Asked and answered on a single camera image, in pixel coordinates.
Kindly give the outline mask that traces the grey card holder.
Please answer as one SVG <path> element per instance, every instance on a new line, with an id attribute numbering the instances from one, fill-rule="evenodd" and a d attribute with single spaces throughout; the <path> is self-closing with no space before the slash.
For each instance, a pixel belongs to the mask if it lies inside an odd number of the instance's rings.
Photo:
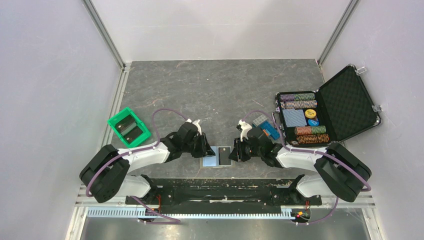
<path id="1" fill-rule="evenodd" d="M 200 159 L 201 169 L 233 168 L 236 165 L 235 161 L 231 160 L 230 166 L 219 166 L 219 151 L 218 151 L 219 147 L 230 147 L 231 151 L 233 150 L 231 146 L 212 146 L 211 148 L 215 152 L 215 156 L 201 158 Z"/>

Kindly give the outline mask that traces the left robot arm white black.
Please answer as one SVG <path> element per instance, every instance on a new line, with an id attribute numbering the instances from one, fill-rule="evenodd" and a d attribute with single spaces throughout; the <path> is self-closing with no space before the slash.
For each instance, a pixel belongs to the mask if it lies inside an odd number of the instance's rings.
<path id="1" fill-rule="evenodd" d="M 151 204 L 157 198 L 153 183 L 148 177 L 135 176 L 131 172 L 171 162 L 183 153 L 195 159 L 215 156 L 197 120 L 187 120 L 178 131 L 145 146 L 115 148 L 107 144 L 82 169 L 79 178 L 86 187 L 86 196 L 98 203 L 105 203 L 118 195 L 136 196 L 145 204 Z"/>

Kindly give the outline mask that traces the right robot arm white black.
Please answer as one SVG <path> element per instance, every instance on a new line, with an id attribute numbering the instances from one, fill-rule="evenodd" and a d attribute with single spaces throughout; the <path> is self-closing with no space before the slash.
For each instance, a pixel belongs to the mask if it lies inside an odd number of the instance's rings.
<path id="1" fill-rule="evenodd" d="M 370 190 L 371 169 L 338 142 L 321 148 L 300 148 L 273 142 L 258 127 L 243 130 L 235 138 L 229 159 L 246 162 L 260 158 L 267 166 L 313 171 L 289 189 L 289 199 L 302 204 L 308 198 L 331 194 L 352 203 L 359 193 Z"/>

